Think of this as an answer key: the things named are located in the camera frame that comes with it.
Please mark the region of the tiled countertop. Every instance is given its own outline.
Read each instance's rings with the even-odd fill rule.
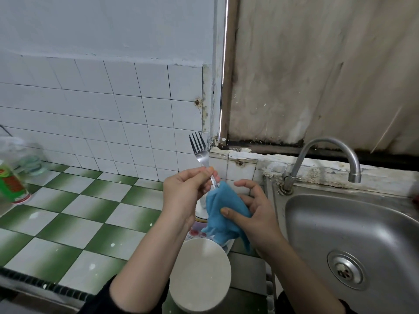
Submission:
[[[96,294],[163,206],[160,182],[77,167],[51,164],[29,183],[34,195],[27,205],[0,217],[0,270],[43,280],[44,288],[59,284]],[[265,262],[248,255],[239,239],[228,257],[232,280],[217,313],[266,313]],[[170,295],[163,312],[183,313]]]

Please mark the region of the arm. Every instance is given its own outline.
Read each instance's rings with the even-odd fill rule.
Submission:
[[[295,253],[276,221],[275,211],[258,184],[248,179],[234,182],[251,189],[254,198],[240,195],[251,218],[229,208],[221,213],[243,229],[252,246],[269,263],[296,313],[344,314],[341,302]]]
[[[214,169],[189,169],[163,183],[162,213],[110,286],[115,304],[124,311],[147,313],[158,303],[173,265],[195,221],[196,201],[210,190]]]

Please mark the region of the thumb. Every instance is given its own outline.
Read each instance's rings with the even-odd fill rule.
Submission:
[[[198,189],[202,184],[211,178],[212,173],[214,173],[214,168],[211,166],[189,179],[190,183],[194,184]]]
[[[237,226],[239,226],[243,230],[247,228],[247,224],[250,221],[250,218],[247,218],[242,214],[238,213],[237,211],[234,211],[233,209],[227,207],[221,208],[220,212],[224,217],[233,221]]]

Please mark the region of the forearm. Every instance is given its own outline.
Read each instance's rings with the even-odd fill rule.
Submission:
[[[273,268],[296,313],[345,313],[340,301],[301,260],[284,237],[278,238],[265,260]]]
[[[111,284],[116,305],[135,313],[147,313],[156,306],[187,231],[184,221],[162,212]]]

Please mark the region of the fork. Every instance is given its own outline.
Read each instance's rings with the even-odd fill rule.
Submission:
[[[204,142],[204,139],[201,136],[201,133],[198,132],[198,134],[199,134],[200,139],[198,138],[198,135],[195,132],[196,140],[195,140],[194,134],[191,134],[192,138],[191,138],[191,135],[189,136],[189,140],[191,142],[192,150],[194,151],[196,159],[200,163],[202,163],[205,167],[210,167],[210,153],[208,152],[207,147],[205,146],[205,142]],[[212,176],[212,175],[211,175],[211,182],[212,182],[212,186],[214,186],[214,188],[218,188],[218,184],[215,181],[214,176]]]

